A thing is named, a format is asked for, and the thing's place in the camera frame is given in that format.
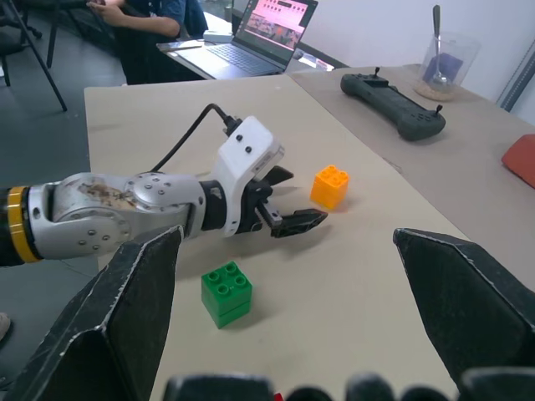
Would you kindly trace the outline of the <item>clear glass jar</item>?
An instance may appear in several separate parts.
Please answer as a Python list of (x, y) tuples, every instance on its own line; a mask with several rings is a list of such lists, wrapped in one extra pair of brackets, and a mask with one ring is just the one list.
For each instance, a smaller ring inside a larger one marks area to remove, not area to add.
[[(481, 44), (459, 33), (442, 33), (440, 55), (436, 58), (437, 41), (432, 37), (422, 64), (419, 67), (413, 90), (421, 96), (435, 101), (449, 101), (465, 79), (467, 72), (478, 55)], [(434, 81), (436, 68), (447, 78), (446, 87), (439, 87)]]

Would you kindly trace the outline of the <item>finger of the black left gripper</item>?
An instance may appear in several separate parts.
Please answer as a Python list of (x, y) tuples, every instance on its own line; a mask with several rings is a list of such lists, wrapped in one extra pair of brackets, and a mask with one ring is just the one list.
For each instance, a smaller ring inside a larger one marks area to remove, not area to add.
[(291, 180), (292, 178), (293, 173), (279, 165), (275, 165), (267, 173), (267, 183), (270, 186), (278, 185), (286, 180)]
[(308, 232), (319, 226), (329, 214), (317, 209), (295, 211), (292, 215), (280, 216), (271, 227), (271, 237), (284, 238)]

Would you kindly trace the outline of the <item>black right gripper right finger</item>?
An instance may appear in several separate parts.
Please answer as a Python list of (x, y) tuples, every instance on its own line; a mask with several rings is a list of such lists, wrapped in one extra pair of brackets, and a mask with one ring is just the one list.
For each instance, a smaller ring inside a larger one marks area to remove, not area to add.
[(535, 401), (535, 292), (474, 242), (410, 228), (393, 242), (458, 401)]

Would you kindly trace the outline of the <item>black chair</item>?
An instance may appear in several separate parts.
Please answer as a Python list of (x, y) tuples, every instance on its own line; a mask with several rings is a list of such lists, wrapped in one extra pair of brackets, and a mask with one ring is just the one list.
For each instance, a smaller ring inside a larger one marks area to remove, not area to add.
[(40, 52), (37, 50), (34, 41), (30, 38), (28, 29), (26, 28), (21, 16), (19, 15), (13, 0), (0, 0), (0, 8), (4, 11), (5, 17), (8, 21), (8, 25), (13, 25), (15, 28), (19, 28), (23, 38), (26, 40), (26, 44), (21, 44), (14, 39), (10, 39), (4, 33), (0, 32), (0, 60), (2, 64), (7, 62), (7, 56), (15, 53), (22, 52), (25, 48), (31, 48), (35, 58), (37, 59), (43, 73), (45, 74), (52, 90), (54, 91), (63, 112), (67, 112), (68, 108), (64, 99), (59, 92), (56, 83), (51, 76), (48, 68), (43, 61)]

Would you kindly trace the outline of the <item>metal spoon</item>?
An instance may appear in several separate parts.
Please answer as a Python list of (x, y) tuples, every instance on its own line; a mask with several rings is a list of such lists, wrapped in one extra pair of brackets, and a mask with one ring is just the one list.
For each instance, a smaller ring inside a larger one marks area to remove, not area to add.
[(431, 86), (440, 92), (446, 92), (449, 87), (448, 78), (441, 72), (441, 6), (436, 4), (432, 9), (434, 45), (435, 45), (435, 72)]

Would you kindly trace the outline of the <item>open grey laptop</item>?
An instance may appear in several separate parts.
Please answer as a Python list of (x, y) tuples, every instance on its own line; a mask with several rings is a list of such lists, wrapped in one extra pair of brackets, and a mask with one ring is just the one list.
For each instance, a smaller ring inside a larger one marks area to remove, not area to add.
[(179, 49), (168, 57), (204, 79), (282, 74), (317, 6), (317, 0), (248, 0), (229, 43)]

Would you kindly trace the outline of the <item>dark green handheld controller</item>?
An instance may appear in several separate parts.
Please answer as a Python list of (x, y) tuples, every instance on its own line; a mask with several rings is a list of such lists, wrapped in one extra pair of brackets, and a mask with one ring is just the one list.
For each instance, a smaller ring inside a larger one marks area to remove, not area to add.
[(436, 109), (425, 109), (381, 78), (379, 71), (380, 67), (376, 67), (373, 74), (344, 74), (340, 88), (392, 122), (406, 141), (429, 139), (446, 127), (441, 104)]

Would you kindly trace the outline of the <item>seated person in blue shirt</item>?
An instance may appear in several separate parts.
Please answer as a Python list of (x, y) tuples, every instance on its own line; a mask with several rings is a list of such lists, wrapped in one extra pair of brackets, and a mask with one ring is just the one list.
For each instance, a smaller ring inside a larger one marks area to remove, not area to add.
[(203, 38), (208, 26), (198, 0), (89, 0), (87, 6), (112, 27), (127, 85), (201, 79), (157, 48)]

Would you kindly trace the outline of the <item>grey metal frame profile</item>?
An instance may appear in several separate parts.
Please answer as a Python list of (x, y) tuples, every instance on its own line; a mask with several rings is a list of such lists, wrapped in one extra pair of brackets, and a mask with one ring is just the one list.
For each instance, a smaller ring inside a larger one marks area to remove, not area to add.
[(535, 76), (535, 53), (528, 55), (508, 81), (505, 89), (498, 98), (497, 105), (507, 112), (511, 112), (522, 92)]

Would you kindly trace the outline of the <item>orange toy brick cube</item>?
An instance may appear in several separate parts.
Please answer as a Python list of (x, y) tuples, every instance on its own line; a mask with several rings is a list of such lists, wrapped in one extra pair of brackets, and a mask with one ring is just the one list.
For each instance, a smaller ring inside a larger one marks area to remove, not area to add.
[(349, 185), (349, 174), (335, 165), (328, 165), (314, 177), (310, 200), (329, 210), (336, 209), (344, 200)]

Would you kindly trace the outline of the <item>green toy brick cube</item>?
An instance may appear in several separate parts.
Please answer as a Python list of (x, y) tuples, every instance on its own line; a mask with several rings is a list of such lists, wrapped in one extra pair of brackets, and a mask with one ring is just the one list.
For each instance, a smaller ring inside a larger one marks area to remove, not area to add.
[(234, 261), (201, 277), (201, 300), (217, 328), (250, 311), (252, 284)]

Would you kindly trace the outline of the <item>red-orange object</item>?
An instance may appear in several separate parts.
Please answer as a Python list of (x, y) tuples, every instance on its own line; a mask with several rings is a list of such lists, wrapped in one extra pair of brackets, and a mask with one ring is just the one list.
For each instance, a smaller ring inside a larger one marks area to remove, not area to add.
[(503, 155), (502, 163), (535, 189), (535, 134), (519, 138)]

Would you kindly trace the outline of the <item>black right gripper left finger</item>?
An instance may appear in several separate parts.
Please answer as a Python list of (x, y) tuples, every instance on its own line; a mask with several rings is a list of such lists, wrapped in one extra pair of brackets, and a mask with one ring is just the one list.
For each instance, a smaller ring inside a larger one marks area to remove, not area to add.
[(149, 401), (182, 226), (124, 243), (67, 304), (3, 401)]

